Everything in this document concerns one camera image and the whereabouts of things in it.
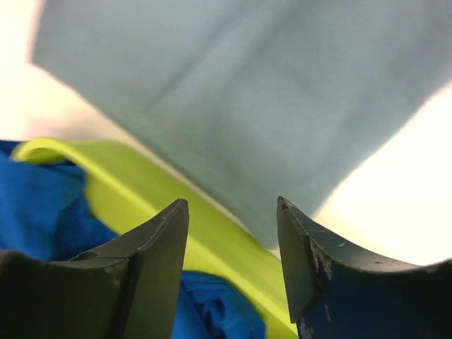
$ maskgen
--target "gray fabric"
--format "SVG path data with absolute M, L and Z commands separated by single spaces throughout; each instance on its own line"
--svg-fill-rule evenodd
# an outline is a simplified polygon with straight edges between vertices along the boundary
M 447 0 L 47 0 L 35 63 L 277 243 L 452 74 Z

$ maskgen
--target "lime green plastic object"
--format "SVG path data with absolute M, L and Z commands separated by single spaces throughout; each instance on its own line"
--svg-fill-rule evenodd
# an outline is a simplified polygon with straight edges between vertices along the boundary
M 39 138 L 19 145 L 13 159 L 46 163 L 64 158 L 82 167 L 94 215 L 122 234 L 152 218 L 176 198 L 189 202 L 184 269 L 232 282 L 258 309 L 267 338 L 296 338 L 290 323 L 281 263 L 190 188 L 135 150 L 115 141 Z

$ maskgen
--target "blue cloth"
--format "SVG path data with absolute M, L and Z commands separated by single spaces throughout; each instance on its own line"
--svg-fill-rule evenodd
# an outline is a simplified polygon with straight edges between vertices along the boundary
M 90 214 L 81 168 L 12 161 L 16 145 L 0 141 L 0 249 L 68 260 L 116 236 Z
M 68 260 L 116 237 L 90 214 L 83 170 L 69 161 L 14 162 L 18 143 L 0 141 L 0 249 L 41 260 Z M 256 310 L 231 284 L 182 273 L 173 339 L 264 339 Z
M 187 293 L 189 298 L 194 302 L 198 314 L 201 315 L 211 335 L 210 338 L 265 338 L 266 327 L 256 310 L 227 281 L 205 273 L 183 272 L 181 290 Z

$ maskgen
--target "yellow-green plastic tray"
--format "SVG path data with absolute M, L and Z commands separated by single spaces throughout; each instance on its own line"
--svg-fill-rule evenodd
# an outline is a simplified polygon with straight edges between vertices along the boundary
M 281 264 L 244 230 L 162 168 L 116 141 L 38 138 L 19 145 L 13 159 L 31 163 L 76 163 L 87 173 L 93 214 L 122 234 L 156 215 L 176 198 L 189 202 L 185 270 L 219 275 L 254 304 L 267 338 L 296 338 L 289 321 Z

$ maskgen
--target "gray cloth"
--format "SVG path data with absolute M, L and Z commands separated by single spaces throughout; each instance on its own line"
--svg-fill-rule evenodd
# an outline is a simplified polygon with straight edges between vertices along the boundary
M 34 61 L 277 244 L 452 75 L 447 0 L 47 0 Z

